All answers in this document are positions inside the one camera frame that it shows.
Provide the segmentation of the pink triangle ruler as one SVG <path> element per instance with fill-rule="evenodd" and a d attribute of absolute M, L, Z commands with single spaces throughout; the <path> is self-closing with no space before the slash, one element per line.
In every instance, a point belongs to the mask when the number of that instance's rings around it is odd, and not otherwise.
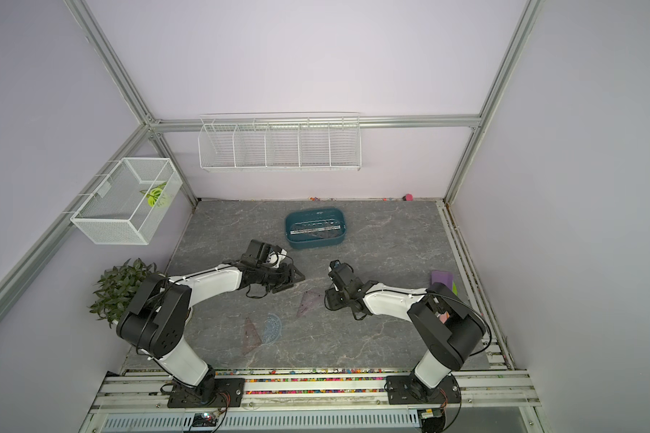
<path fill-rule="evenodd" d="M 309 313 L 324 308 L 324 293 L 318 290 L 308 290 L 303 294 L 300 305 L 296 312 L 298 319 L 303 318 Z"/>

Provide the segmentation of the teal plastic storage box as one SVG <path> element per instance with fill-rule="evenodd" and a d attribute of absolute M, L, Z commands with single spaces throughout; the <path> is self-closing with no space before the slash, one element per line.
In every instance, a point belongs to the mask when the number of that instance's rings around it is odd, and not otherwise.
<path fill-rule="evenodd" d="M 339 245 L 346 234 L 344 213 L 335 207 L 306 209 L 285 218 L 286 239 L 295 250 Z"/>

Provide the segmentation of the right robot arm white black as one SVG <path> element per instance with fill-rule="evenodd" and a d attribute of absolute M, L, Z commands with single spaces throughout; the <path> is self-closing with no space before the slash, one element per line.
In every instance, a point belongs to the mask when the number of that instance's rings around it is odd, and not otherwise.
<path fill-rule="evenodd" d="M 332 286 L 325 292 L 324 305 L 333 311 L 349 308 L 357 320 L 389 316 L 412 323 L 427 347 L 412 380 L 427 390 L 462 369 L 489 333 L 480 314 L 441 283 L 426 289 L 394 288 L 383 283 L 347 289 Z"/>

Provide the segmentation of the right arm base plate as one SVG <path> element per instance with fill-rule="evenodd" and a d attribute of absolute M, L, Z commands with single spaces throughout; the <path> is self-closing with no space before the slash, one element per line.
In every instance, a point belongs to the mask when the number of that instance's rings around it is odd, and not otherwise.
<path fill-rule="evenodd" d="M 446 406 L 460 403 L 462 392 L 456 378 L 446 375 L 437 386 L 429 388 L 414 375 L 386 377 L 384 390 L 391 405 L 431 404 Z"/>

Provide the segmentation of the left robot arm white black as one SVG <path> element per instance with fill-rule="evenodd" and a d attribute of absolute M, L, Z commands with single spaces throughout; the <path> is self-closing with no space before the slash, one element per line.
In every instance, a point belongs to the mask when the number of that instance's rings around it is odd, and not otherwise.
<path fill-rule="evenodd" d="M 228 262 L 185 276 L 152 274 L 117 321 L 117 336 L 147 355 L 178 384 L 193 391 L 209 391 L 215 373 L 184 337 L 189 312 L 195 305 L 220 294 L 252 285 L 267 294 L 282 292 L 305 280 L 293 263 L 247 265 Z"/>

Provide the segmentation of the clear straight ruler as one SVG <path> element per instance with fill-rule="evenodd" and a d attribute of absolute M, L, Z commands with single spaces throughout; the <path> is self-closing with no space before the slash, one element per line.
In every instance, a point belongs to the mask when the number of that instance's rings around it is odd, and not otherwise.
<path fill-rule="evenodd" d="M 306 242 L 314 239 L 332 239 L 343 235 L 341 229 L 333 230 L 309 230 L 309 231 L 292 231 L 290 238 L 299 242 Z"/>

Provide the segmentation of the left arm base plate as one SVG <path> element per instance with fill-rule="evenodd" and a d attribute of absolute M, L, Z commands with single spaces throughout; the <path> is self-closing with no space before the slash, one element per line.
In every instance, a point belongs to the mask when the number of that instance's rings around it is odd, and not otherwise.
<path fill-rule="evenodd" d="M 241 405 L 246 385 L 245 379 L 216 377 L 198 387 L 189 387 L 173 380 L 168 393 L 169 409 L 236 408 Z"/>

